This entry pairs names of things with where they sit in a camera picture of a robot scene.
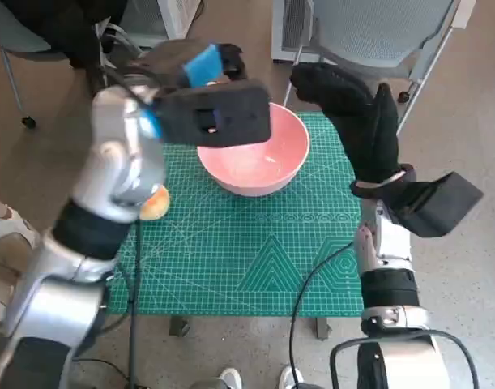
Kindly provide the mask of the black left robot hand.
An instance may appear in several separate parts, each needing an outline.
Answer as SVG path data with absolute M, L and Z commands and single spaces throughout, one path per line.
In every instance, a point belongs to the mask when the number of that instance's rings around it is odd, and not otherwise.
M 246 79 L 242 54 L 242 49 L 233 44 L 209 44 L 182 66 L 183 74 L 191 88 L 204 87 L 222 75 L 230 81 Z

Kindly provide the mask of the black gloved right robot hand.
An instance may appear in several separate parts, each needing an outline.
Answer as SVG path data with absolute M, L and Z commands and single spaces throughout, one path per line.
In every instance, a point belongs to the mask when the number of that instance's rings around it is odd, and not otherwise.
M 402 171 L 398 112 L 387 83 L 376 92 L 326 63 L 300 63 L 290 81 L 299 100 L 317 105 L 337 130 L 356 180 L 379 184 Z

